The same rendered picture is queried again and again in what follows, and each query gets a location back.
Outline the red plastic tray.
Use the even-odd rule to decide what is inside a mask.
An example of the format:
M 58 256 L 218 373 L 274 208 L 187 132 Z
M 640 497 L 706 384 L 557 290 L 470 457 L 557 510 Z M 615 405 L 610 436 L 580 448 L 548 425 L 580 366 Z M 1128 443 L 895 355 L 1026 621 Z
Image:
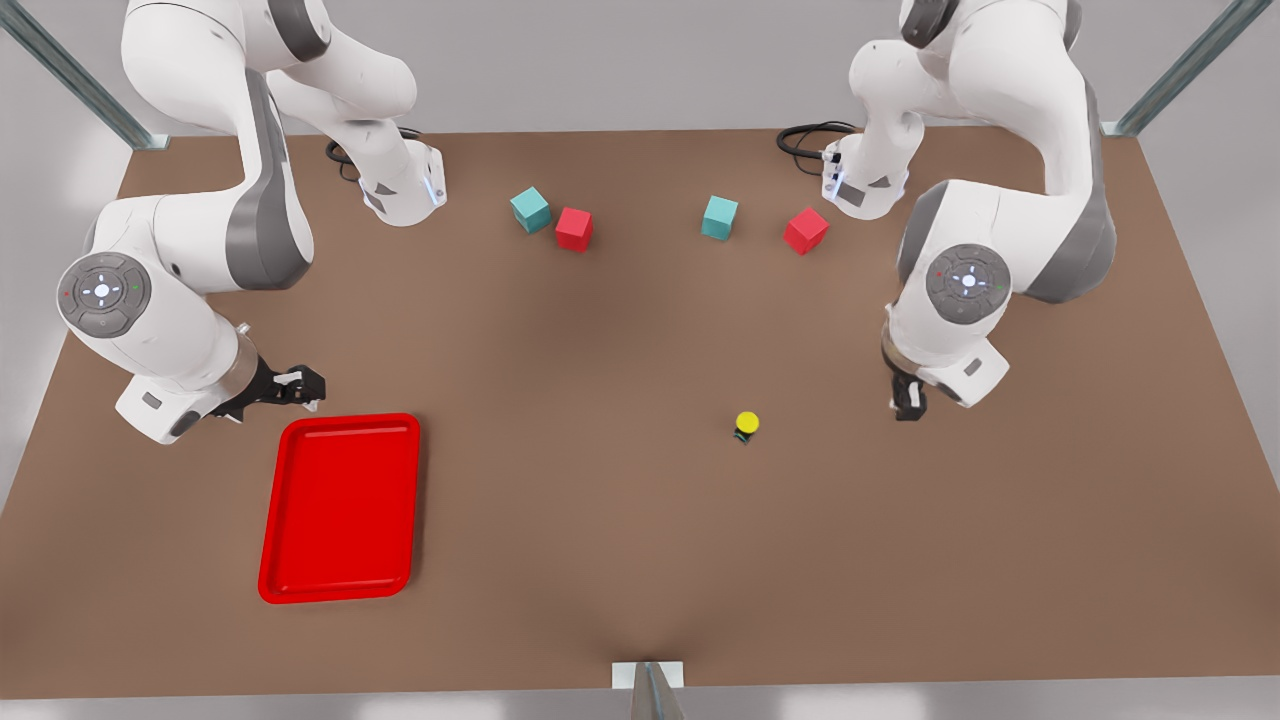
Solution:
M 408 583 L 421 425 L 407 413 L 320 416 L 280 437 L 259 594 L 315 603 L 390 597 Z

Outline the silver frame post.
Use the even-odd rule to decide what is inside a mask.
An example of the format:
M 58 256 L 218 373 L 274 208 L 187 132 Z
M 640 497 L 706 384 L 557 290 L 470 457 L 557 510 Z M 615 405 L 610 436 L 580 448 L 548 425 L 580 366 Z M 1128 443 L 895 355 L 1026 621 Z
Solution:
M 1231 0 L 1119 120 L 1100 124 L 1103 136 L 1138 137 L 1272 4 L 1274 0 Z
M 159 151 L 168 147 L 166 135 L 155 135 L 146 129 L 18 0 L 0 0 L 0 28 L 5 29 L 131 150 Z
M 686 720 L 675 689 L 685 688 L 682 661 L 613 662 L 612 688 L 631 692 L 630 720 Z

